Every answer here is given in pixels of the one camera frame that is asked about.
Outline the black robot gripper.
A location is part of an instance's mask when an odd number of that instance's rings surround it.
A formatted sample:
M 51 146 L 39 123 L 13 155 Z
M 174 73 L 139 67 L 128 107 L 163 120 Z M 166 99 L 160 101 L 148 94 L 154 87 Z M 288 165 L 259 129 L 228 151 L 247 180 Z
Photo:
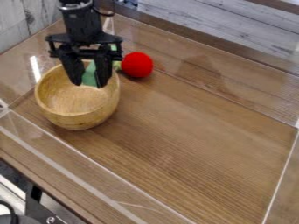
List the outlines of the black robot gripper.
M 49 44 L 49 55 L 53 58 L 60 58 L 69 81 L 76 86 L 81 84 L 81 76 L 85 72 L 79 56 L 92 59 L 95 55 L 95 78 L 97 88 L 103 88 L 112 76 L 112 60 L 123 59 L 123 39 L 103 32 L 100 17 L 104 13 L 99 11 L 93 3 L 57 3 L 57 8 L 63 16 L 65 32 L 45 37 Z M 67 46 L 67 52 L 59 51 L 55 47 L 56 43 Z M 91 45 L 100 45 L 97 52 L 80 50 L 83 46 Z M 116 45 L 116 51 L 112 52 L 113 59 L 111 59 L 109 45 Z

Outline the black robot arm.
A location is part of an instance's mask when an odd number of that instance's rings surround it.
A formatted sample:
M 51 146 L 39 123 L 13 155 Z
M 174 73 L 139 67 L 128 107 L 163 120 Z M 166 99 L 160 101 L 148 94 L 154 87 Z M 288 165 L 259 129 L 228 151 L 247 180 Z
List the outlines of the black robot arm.
M 88 69 L 83 60 L 93 63 L 95 86 L 103 88 L 112 77 L 115 61 L 123 60 L 123 39 L 103 31 L 100 16 L 112 17 L 95 6 L 95 0 L 59 0 L 65 32 L 45 37 L 49 56 L 60 60 L 69 81 L 84 83 Z

